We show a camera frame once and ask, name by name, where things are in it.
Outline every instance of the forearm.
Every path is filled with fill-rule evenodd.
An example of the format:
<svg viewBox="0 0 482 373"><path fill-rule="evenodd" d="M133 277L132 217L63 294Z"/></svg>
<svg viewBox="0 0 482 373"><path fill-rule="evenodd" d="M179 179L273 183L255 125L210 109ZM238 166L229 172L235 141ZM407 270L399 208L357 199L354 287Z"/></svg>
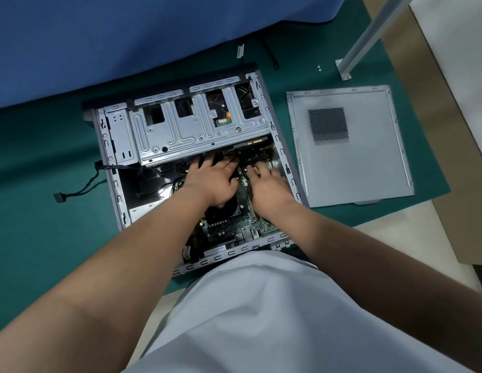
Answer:
<svg viewBox="0 0 482 373"><path fill-rule="evenodd" d="M472 369L482 366L482 295L300 204L271 221L362 308Z"/></svg>
<svg viewBox="0 0 482 373"><path fill-rule="evenodd" d="M119 233L0 333L0 371L122 370L206 208L183 188Z"/></svg>

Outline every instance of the open computer tower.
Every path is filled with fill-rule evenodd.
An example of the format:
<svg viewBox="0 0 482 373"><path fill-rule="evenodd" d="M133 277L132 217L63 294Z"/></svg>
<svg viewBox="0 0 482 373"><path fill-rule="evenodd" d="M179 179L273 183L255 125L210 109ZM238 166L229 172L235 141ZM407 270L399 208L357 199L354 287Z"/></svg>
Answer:
<svg viewBox="0 0 482 373"><path fill-rule="evenodd" d="M256 64L93 99L82 107L85 120L94 124L103 164L125 166L106 170L120 230L177 191L195 156L213 150L219 159L228 152L239 157L236 196L207 209L174 276L292 243L251 205L246 166L264 161L287 178L295 200L308 206Z"/></svg>

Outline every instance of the white wall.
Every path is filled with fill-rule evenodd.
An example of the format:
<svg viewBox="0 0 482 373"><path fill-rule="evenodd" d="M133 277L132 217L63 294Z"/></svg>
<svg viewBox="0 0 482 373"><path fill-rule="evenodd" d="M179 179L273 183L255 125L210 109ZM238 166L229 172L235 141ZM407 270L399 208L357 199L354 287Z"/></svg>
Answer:
<svg viewBox="0 0 482 373"><path fill-rule="evenodd" d="M482 0L413 0L411 8L482 153Z"/></svg>

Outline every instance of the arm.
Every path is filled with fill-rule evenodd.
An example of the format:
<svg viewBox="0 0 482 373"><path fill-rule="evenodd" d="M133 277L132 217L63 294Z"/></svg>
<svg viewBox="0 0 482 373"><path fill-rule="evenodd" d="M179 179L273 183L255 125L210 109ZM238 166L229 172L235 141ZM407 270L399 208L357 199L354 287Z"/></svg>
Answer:
<svg viewBox="0 0 482 373"><path fill-rule="evenodd" d="M237 191L237 160L191 164L184 186L90 257L0 332L0 371L117 372L211 205Z"/></svg>
<svg viewBox="0 0 482 373"><path fill-rule="evenodd" d="M297 203L278 171L248 168L253 207L289 235L359 306L482 371L482 295Z"/></svg>

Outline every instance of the hand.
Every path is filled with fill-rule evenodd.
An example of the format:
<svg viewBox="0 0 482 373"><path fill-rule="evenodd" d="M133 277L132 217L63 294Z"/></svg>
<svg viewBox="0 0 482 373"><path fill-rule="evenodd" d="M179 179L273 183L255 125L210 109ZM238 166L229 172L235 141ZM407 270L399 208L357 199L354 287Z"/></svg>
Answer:
<svg viewBox="0 0 482 373"><path fill-rule="evenodd" d="M287 181L281 177L277 169L269 170L264 162L255 164L260 176L255 169L248 166L248 177L253 189L253 209L264 219L271 220L274 215L281 212L286 205L296 202L289 189Z"/></svg>
<svg viewBox="0 0 482 373"><path fill-rule="evenodd" d="M182 188L195 188L207 202L208 207L224 204L237 192L237 179L229 181L237 167L239 158L225 156L222 161L213 164L214 153L208 153L200 166L200 157L196 157L189 167Z"/></svg>

